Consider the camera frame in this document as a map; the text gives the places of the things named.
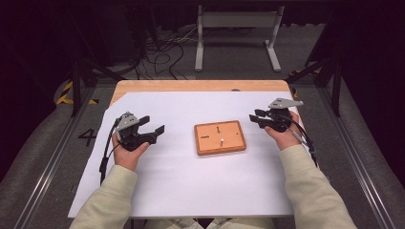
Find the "wooden tray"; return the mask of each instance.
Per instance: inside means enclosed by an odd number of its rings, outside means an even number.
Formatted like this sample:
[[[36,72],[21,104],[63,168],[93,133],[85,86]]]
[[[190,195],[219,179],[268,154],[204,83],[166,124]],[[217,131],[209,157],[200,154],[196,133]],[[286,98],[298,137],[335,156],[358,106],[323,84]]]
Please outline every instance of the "wooden tray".
[[[243,151],[246,142],[239,121],[213,122],[194,126],[199,156]]]

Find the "beige sleeve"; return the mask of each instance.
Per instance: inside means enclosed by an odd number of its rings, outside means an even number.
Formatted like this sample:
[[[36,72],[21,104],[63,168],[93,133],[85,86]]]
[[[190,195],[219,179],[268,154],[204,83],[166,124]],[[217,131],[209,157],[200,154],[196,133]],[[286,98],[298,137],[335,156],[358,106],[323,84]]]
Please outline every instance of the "beige sleeve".
[[[302,145],[286,148],[280,158],[296,228],[356,228],[343,199],[315,167]]]
[[[131,211],[137,174],[114,165],[101,187],[95,190],[78,212],[71,228],[120,228]]]

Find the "white paper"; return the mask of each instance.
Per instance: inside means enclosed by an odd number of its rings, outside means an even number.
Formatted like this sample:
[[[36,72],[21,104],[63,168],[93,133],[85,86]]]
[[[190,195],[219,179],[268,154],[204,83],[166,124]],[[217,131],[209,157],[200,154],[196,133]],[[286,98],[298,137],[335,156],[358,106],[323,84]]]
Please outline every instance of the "white paper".
[[[74,218],[99,187],[98,167],[108,134],[125,112],[137,118],[150,115],[139,133],[165,125],[157,144],[139,160],[139,175],[132,198],[132,218],[246,217],[292,215],[285,192],[279,149],[257,123],[249,119],[255,109],[268,110],[288,92],[164,92],[128,93],[104,114],[95,147],[80,180],[69,212]],[[194,125],[239,120],[246,150],[198,156]],[[114,163],[111,156],[107,174]]]

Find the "gripper camera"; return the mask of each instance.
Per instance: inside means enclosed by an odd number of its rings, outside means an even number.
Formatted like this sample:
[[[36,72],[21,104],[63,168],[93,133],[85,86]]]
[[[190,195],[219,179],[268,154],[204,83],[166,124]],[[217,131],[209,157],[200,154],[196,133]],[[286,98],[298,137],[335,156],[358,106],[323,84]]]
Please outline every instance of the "gripper camera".
[[[140,134],[139,126],[142,126],[150,121],[149,116],[137,119],[133,114],[127,112],[119,118],[119,123],[116,126],[117,137],[119,143],[127,151],[134,151],[144,142],[155,144],[158,136],[164,133],[164,125],[157,128],[152,133]]]
[[[270,110],[254,110],[256,115],[250,114],[250,121],[258,123],[259,127],[262,129],[265,128],[265,126],[268,126],[277,132],[284,132],[291,125],[291,115],[289,114],[288,107],[296,107],[301,105],[304,105],[302,101],[277,98],[270,105],[268,105]]]

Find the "number 4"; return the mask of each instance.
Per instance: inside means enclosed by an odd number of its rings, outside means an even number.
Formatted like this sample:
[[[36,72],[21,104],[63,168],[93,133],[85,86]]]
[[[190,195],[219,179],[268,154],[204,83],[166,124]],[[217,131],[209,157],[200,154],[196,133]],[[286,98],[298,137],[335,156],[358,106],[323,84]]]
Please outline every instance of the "number 4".
[[[89,130],[87,130],[87,132],[81,134],[78,138],[87,139],[86,147],[89,147],[90,142],[92,141],[92,139],[97,137],[97,135],[93,135],[94,132],[95,132],[95,130],[90,128]]]

